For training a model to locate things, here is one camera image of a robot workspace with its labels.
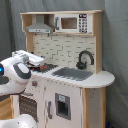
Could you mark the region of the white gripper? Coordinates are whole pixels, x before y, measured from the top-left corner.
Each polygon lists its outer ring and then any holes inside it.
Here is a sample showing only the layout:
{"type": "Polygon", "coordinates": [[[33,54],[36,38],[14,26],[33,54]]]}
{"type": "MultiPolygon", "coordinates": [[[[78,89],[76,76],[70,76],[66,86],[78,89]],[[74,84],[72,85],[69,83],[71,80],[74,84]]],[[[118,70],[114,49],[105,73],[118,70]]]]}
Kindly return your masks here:
{"type": "Polygon", "coordinates": [[[39,57],[24,50],[14,51],[12,53],[12,56],[16,57],[17,59],[20,59],[25,64],[29,63],[34,66],[43,65],[45,61],[43,57],[39,57]]]}

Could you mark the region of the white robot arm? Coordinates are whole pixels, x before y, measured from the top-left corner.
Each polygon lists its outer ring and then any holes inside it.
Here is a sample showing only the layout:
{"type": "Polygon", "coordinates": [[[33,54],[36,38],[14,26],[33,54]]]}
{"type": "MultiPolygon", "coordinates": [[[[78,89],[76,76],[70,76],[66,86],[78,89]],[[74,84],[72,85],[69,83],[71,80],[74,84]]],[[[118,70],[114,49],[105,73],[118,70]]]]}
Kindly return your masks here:
{"type": "MultiPolygon", "coordinates": [[[[0,62],[0,75],[9,82],[0,85],[0,96],[22,93],[31,78],[27,64],[40,66],[44,59],[24,50],[14,51],[12,56],[0,62]]],[[[29,114],[21,114],[17,118],[0,120],[0,128],[38,128],[36,121],[29,114]]]]}

